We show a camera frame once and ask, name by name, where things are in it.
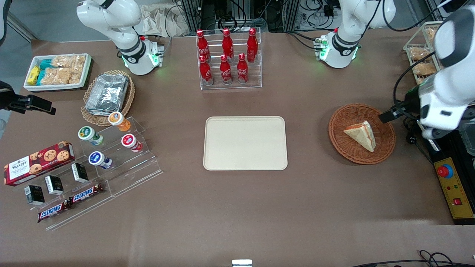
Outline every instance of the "red emergency stop button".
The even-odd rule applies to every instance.
[[[454,176],[454,171],[452,167],[450,167],[450,165],[444,164],[437,168],[437,174],[444,178],[449,179],[449,178],[452,178],[452,176]]]
[[[460,199],[454,199],[454,205],[462,205],[462,201]]]

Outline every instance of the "cookie image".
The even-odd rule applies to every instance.
[[[61,141],[61,142],[58,143],[58,147],[59,147],[59,148],[63,148],[63,147],[65,147],[65,146],[67,146],[67,145],[69,145],[69,143],[66,142],[66,141]]]
[[[33,154],[30,155],[30,160],[35,161],[37,159],[38,159],[38,152],[33,153]]]
[[[41,171],[41,165],[39,164],[33,164],[31,167],[30,167],[30,171],[29,171],[29,174],[37,174]]]
[[[57,159],[58,159],[58,161],[60,161],[60,162],[63,162],[63,161],[65,161],[65,160],[69,159],[69,152],[66,151],[66,150],[60,151],[60,152],[58,153]]]
[[[43,156],[43,158],[44,158],[45,161],[47,161],[47,162],[52,161],[53,159],[56,158],[56,151],[53,150],[53,149],[46,151],[46,153],[45,153],[45,155]]]

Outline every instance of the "red cookie box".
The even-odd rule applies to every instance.
[[[5,165],[5,184],[17,186],[74,161],[73,146],[62,141]]]

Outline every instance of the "black small box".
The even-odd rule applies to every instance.
[[[59,177],[48,175],[45,177],[46,187],[48,188],[48,193],[52,195],[61,195],[64,192],[63,184]]]
[[[29,185],[25,187],[25,195],[27,197],[28,204],[41,205],[45,203],[45,197],[43,196],[41,186]]]
[[[84,165],[79,163],[73,163],[71,167],[73,168],[74,180],[78,182],[89,181],[89,179],[87,178],[86,167],[84,167]]]

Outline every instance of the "red label bottle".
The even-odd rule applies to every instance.
[[[229,29],[223,30],[223,53],[226,55],[228,62],[234,62],[234,45],[233,40],[229,36]]]
[[[248,67],[246,62],[246,55],[244,53],[239,54],[239,62],[237,63],[237,81],[240,84],[245,84],[249,80]]]
[[[196,31],[196,36],[198,36],[198,52],[200,56],[205,56],[206,62],[211,61],[211,55],[209,53],[209,46],[208,46],[208,41],[206,41],[204,37],[204,33],[202,30],[197,30]]]
[[[226,85],[230,85],[233,82],[233,78],[231,77],[231,66],[228,62],[228,57],[226,55],[221,55],[221,65],[219,66],[221,70],[221,79],[223,83]]]
[[[201,74],[201,78],[203,78],[203,85],[210,86],[214,83],[211,68],[206,62],[205,56],[200,56],[199,58],[199,73]]]
[[[249,38],[247,39],[247,60],[254,62],[257,56],[257,38],[256,29],[251,28],[249,30]]]

